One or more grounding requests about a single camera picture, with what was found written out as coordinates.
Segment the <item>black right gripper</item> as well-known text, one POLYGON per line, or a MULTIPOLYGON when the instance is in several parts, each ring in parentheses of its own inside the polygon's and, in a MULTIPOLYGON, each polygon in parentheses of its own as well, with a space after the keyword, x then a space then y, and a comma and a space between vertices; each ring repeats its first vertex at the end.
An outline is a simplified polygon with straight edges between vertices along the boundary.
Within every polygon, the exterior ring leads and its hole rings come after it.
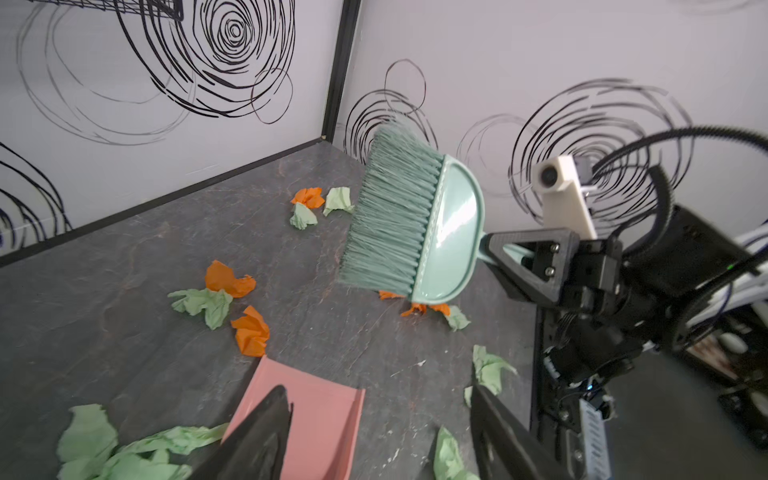
POLYGON ((542 315, 543 350, 637 351, 651 342, 680 351, 711 331, 695 316, 752 275, 753 254, 681 205, 651 214, 651 230, 629 248, 621 228, 580 245, 557 228, 487 234, 481 252, 510 298, 559 305, 542 315))

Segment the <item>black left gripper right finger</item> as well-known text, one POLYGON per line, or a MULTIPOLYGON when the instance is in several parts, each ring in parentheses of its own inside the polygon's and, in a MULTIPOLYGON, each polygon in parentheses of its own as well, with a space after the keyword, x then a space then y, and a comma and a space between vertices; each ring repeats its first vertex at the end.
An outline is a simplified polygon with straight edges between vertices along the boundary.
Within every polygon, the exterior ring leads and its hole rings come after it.
POLYGON ((567 470, 486 387, 473 386, 470 426, 480 479, 569 479, 567 470))

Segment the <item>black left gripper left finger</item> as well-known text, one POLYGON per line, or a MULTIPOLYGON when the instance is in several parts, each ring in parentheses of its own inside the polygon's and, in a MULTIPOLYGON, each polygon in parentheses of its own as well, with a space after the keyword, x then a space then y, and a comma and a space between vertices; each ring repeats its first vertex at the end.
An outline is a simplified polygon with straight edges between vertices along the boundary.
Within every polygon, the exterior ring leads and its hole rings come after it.
POLYGON ((274 387, 189 480, 279 479, 292 415, 285 387, 274 387))

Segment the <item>pink plastic dustpan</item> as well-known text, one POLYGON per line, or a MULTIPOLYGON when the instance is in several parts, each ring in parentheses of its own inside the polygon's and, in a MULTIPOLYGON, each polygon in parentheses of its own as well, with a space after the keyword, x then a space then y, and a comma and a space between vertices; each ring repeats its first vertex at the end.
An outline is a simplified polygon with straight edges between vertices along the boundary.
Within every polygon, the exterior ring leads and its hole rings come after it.
POLYGON ((365 391, 263 357, 223 435, 227 440, 267 394, 285 388, 293 415, 282 479, 350 477, 365 391))

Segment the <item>green hand brush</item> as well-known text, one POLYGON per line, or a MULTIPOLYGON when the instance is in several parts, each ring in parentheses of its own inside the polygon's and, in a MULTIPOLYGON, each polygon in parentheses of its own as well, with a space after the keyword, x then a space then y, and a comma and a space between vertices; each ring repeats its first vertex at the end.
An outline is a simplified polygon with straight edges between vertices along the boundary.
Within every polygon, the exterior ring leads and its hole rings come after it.
POLYGON ((340 260, 340 282, 437 305, 457 297, 477 261, 498 265, 483 230, 480 185, 457 159, 389 125, 373 138, 340 260))

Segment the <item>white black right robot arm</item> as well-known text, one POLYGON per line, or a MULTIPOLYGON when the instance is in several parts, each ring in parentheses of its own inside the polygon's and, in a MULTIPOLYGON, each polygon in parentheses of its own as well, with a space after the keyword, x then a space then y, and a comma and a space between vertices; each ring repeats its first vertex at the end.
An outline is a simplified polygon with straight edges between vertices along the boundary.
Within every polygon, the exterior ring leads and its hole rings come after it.
POLYGON ((630 246, 556 228, 490 234, 480 250, 512 298, 541 309, 537 409, 565 424, 580 401, 608 414, 610 380, 645 350, 693 345, 767 273, 765 240, 729 239, 680 205, 630 246))

